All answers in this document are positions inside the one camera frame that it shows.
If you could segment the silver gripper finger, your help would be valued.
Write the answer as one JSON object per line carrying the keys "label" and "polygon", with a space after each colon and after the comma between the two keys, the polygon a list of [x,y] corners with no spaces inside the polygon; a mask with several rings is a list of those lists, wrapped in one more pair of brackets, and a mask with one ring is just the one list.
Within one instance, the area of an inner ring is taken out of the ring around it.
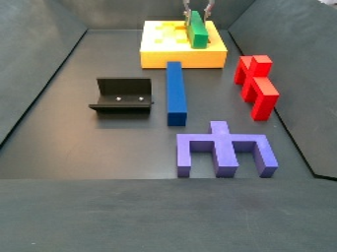
{"label": "silver gripper finger", "polygon": [[214,0],[208,0],[208,4],[204,8],[204,21],[207,20],[207,18],[211,16],[211,9],[214,6]]}
{"label": "silver gripper finger", "polygon": [[184,6],[184,16],[186,16],[186,26],[191,24],[191,16],[192,16],[192,11],[190,8],[190,0],[182,0],[183,1],[183,6]]}

